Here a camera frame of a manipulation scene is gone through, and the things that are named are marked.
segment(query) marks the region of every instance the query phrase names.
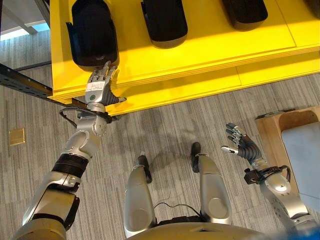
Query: brass floor plate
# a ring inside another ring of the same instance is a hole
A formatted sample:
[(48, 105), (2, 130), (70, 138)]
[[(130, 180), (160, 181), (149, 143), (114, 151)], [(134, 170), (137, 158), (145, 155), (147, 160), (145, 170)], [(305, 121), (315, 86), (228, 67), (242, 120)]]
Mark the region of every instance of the brass floor plate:
[(18, 128), (9, 131), (9, 145), (14, 146), (26, 142), (25, 129)]

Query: gray carpet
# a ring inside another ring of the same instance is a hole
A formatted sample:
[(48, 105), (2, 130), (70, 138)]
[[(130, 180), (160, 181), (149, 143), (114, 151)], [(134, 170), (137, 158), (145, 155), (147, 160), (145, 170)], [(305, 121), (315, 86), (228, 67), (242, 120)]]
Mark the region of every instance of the gray carpet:
[[(49, 36), (40, 32), (2, 41), (1, 63), (17, 68), (49, 60)], [(50, 65), (23, 73), (48, 85), (52, 80)], [(189, 158), (194, 141), (202, 144), (223, 174), (233, 224), (264, 233), (283, 230), (259, 187), (246, 185), (243, 176), (249, 164), (221, 152), (221, 145), (230, 144), (225, 124), (242, 126), (261, 146), (256, 116), (319, 104), (320, 74), (314, 74), (123, 115), (108, 126), (100, 151), (82, 176), (77, 192), (80, 207), (68, 239), (125, 238), (125, 185), (141, 151), (151, 162), (153, 203), (183, 203), (199, 209), (199, 176), (192, 172)], [(0, 86), (0, 239), (9, 239), (21, 226), (29, 200), (74, 132), (59, 116), (59, 109)], [(25, 128), (26, 143), (9, 147), (8, 133), (15, 128)], [(172, 209), (160, 205), (155, 214), (161, 221), (194, 213), (183, 206)], [(319, 221), (319, 214), (313, 214)]]

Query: yellow table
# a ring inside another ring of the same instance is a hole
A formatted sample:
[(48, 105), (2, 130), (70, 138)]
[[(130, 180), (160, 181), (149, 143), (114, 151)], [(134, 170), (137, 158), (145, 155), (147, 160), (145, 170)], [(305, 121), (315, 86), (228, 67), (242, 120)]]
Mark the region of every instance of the yellow table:
[[(183, 0), (186, 41), (151, 45), (141, 0), (106, 1), (116, 27), (119, 72), (113, 91), (127, 102), (111, 115), (320, 72), (320, 20), (304, 0), (264, 0), (269, 17), (257, 29), (236, 31), (221, 0)], [(66, 22), (75, 0), (52, 0), (53, 96), (62, 103), (84, 95), (90, 72), (72, 60)]]

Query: white label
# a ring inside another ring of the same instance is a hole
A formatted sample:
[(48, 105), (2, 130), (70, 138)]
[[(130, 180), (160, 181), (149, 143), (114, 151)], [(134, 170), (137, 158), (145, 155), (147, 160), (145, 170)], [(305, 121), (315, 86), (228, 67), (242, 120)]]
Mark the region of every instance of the white label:
[(95, 81), (95, 82), (90, 82), (86, 85), (86, 92), (90, 91), (99, 91), (104, 89), (105, 81)]

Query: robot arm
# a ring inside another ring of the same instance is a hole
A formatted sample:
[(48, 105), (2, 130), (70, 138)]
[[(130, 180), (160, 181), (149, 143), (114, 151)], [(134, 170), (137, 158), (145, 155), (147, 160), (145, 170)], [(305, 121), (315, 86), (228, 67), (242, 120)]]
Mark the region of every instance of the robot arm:
[(66, 239), (66, 231), (73, 224), (80, 203), (75, 192), (88, 162), (99, 150), (107, 124), (111, 122), (105, 106), (126, 100), (111, 92), (110, 83), (116, 68), (109, 71), (109, 66), (110, 62), (107, 62), (103, 69), (92, 73), (85, 93), (88, 109), (82, 109), (78, 114), (75, 133), (35, 192), (23, 216), (22, 227), (13, 240)]
[[(271, 167), (258, 146), (239, 126), (233, 123), (226, 125), (228, 138), (238, 148), (222, 146), (224, 152), (238, 155), (250, 163), (253, 170), (245, 170), (245, 181), (248, 184), (259, 184), (261, 192), (269, 200), (275, 214), (280, 218), (289, 232), (308, 230), (316, 227), (316, 222), (308, 213), (305, 204), (300, 197), (291, 192), (290, 169), (287, 166)], [(287, 168), (288, 176), (281, 175), (283, 169)]]

